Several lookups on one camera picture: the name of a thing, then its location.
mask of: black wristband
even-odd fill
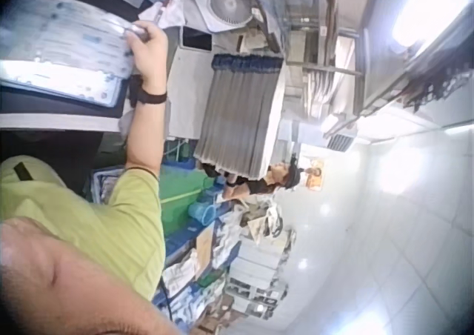
[[[168,95],[160,94],[159,96],[154,96],[153,94],[149,94],[144,91],[143,87],[138,89],[138,101],[143,104],[163,104],[166,102]]]
[[[134,75],[130,77],[130,105],[136,106],[136,102],[143,104],[162,104],[167,100],[167,94],[161,94],[154,96],[144,91],[143,78],[140,75]]]

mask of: yellow shirt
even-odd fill
[[[20,181],[23,162],[32,181]],[[152,299],[164,266],[158,181],[144,170],[127,170],[108,205],[91,204],[68,190],[54,170],[28,156],[0,168],[0,220],[27,216]]]

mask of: hand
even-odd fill
[[[231,173],[228,177],[227,177],[227,181],[231,184],[234,184],[237,182],[237,178],[238,176],[234,173]]]
[[[135,65],[143,77],[143,89],[152,95],[166,93],[168,38],[150,21],[136,21],[150,35],[144,43],[135,33],[126,32],[127,43],[135,56]]]

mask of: person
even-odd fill
[[[201,166],[207,176],[211,178],[220,175],[212,165],[204,163]],[[224,200],[242,199],[253,194],[273,194],[278,188],[291,189],[299,184],[301,172],[303,170],[298,168],[296,157],[292,156],[289,164],[278,163],[269,166],[267,174],[256,181],[225,173],[226,185],[222,198]]]
[[[2,306],[26,334],[178,334],[150,302],[165,258],[157,176],[167,37],[136,24],[150,40],[126,34],[143,84],[108,205],[86,202],[37,159],[17,156],[0,167]]]
[[[304,172],[314,177],[321,177],[321,175],[323,174],[323,171],[319,167],[309,167],[304,170]]]

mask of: black cap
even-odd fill
[[[298,162],[296,161],[296,155],[291,157],[290,166],[288,167],[288,177],[287,182],[285,183],[285,189],[294,188],[301,181],[301,172],[302,168],[298,168]]]

